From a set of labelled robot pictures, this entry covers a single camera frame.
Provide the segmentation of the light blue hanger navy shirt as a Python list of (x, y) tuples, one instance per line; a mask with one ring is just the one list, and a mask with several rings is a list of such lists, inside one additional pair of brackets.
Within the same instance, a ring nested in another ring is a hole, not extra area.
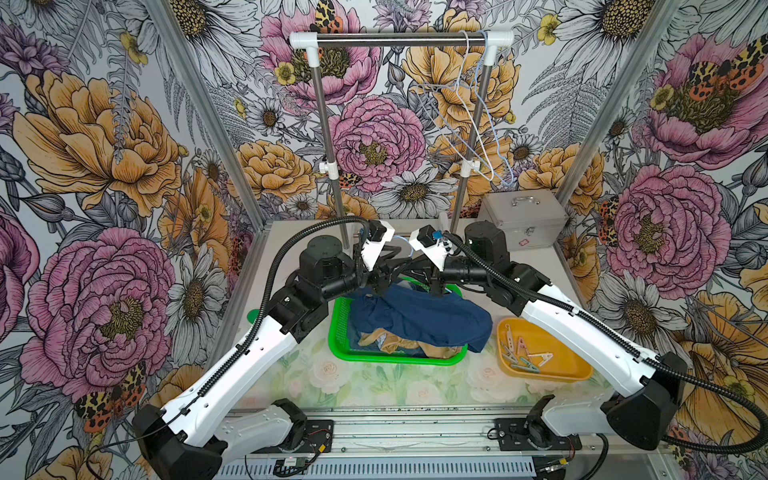
[(383, 250), (387, 259), (412, 259), (417, 254), (409, 239), (402, 235), (394, 235)]

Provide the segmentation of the dark navy t-shirt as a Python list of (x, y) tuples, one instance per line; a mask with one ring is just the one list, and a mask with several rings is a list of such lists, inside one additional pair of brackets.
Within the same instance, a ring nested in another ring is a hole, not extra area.
[(433, 297), (414, 283), (402, 282), (383, 296), (368, 288), (352, 294), (347, 335), (352, 349), (384, 355), (371, 347), (358, 347), (361, 335), (383, 328), (405, 339), (479, 353), (492, 327), (491, 315), (460, 295), (446, 290), (442, 297)]

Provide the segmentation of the tan t-shirt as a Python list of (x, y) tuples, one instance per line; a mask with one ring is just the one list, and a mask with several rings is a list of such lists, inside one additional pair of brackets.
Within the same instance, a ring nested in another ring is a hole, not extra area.
[(387, 355), (403, 353), (409, 357), (447, 360), (463, 351), (462, 347), (439, 347), (416, 340), (409, 340), (379, 328), (371, 333), (363, 333), (357, 342), (360, 348), (371, 347)]

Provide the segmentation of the teal clothespin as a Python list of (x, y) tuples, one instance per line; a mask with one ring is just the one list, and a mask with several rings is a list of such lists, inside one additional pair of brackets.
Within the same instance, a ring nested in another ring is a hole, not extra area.
[(517, 360), (513, 361), (510, 367), (517, 371), (522, 371), (522, 372), (527, 372), (532, 374), (540, 374), (540, 369), (536, 365), (531, 363), (528, 359), (523, 357), (520, 357)]

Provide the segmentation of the light blue wire hanger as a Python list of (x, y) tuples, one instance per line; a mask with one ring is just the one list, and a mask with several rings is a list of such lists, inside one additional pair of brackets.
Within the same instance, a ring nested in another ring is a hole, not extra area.
[(490, 93), (490, 79), (494, 66), (497, 63), (498, 53), (500, 47), (505, 47), (505, 43), (499, 43), (496, 34), (489, 33), (487, 30), (481, 29), (478, 33), (482, 36), (484, 41), (484, 53), (482, 54), (482, 64), (478, 64), (475, 68), (474, 79), (478, 80), (477, 93), (480, 95), (480, 106), (475, 108), (475, 112), (485, 114), (489, 121), (489, 131), (495, 143), (495, 153), (501, 160), (505, 173), (497, 174), (493, 173), (494, 178), (498, 178), (499, 184), (502, 187), (511, 187), (514, 184), (515, 176), (511, 168), (510, 162), (505, 159), (501, 152), (501, 137), (496, 129), (494, 117), (488, 106), (488, 94)]

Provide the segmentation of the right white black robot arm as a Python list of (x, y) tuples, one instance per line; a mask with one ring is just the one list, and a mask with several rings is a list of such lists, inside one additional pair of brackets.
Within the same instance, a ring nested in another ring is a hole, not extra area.
[(463, 237), (427, 225), (410, 234), (414, 250), (433, 265), (432, 282), (479, 286), (498, 306), (546, 331), (612, 386), (592, 400), (541, 401), (534, 418), (551, 434), (611, 434), (647, 451), (666, 435), (682, 401), (685, 362), (657, 354), (613, 331), (574, 303), (534, 267), (511, 259), (504, 233), (488, 221)]

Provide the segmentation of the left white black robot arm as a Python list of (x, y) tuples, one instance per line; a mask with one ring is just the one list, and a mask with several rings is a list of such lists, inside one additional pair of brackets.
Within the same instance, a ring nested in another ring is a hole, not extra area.
[(328, 314), (330, 301), (365, 285), (394, 230), (343, 251), (340, 240), (311, 239), (285, 286), (273, 288), (289, 250), (308, 237), (294, 235), (275, 255), (257, 319), (235, 346), (193, 385), (162, 407), (148, 405), (133, 419), (143, 458), (161, 479), (212, 479), (227, 462), (264, 449), (291, 452), (306, 438), (307, 417), (292, 401), (276, 400), (239, 419), (228, 414), (255, 382), (296, 348)]

